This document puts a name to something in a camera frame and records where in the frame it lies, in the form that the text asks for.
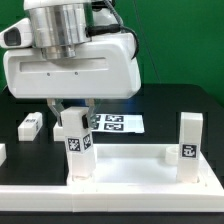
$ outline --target white tray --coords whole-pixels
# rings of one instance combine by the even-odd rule
[[[170,145],[96,145],[94,181],[68,186],[0,186],[1,211],[224,212],[224,190],[204,157],[199,182],[176,182]]]

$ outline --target black table surface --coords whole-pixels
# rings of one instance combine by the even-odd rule
[[[65,100],[64,106],[80,106]],[[0,185],[65,185],[67,161],[64,143],[53,141],[56,118],[46,100],[15,99],[6,88],[0,95],[0,143],[7,160],[0,167]],[[17,128],[29,113],[43,114],[43,127],[34,142],[19,142]],[[176,144],[181,112],[203,113],[202,153],[224,186],[224,109],[194,85],[144,85],[129,100],[103,100],[98,113],[140,114],[144,134],[93,133],[95,143]],[[223,223],[220,213],[0,213],[0,223]]]

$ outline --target green wall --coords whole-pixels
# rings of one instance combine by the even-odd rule
[[[125,25],[136,30],[142,82],[187,83],[204,88],[224,105],[224,1],[136,0],[142,35],[132,0],[117,0]],[[0,30],[23,18],[23,0],[2,0]],[[155,67],[146,50],[150,47]],[[4,51],[0,50],[2,61]],[[0,66],[0,87],[4,71]]]

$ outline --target white pillar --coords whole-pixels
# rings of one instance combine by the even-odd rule
[[[198,182],[202,127],[202,114],[181,114],[177,181],[188,183]]]
[[[86,107],[70,107],[61,112],[69,176],[87,178],[96,168],[91,128],[83,127]]]

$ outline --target paper sheet with markers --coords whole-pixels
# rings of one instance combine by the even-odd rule
[[[144,133],[142,115],[97,114],[93,132]]]

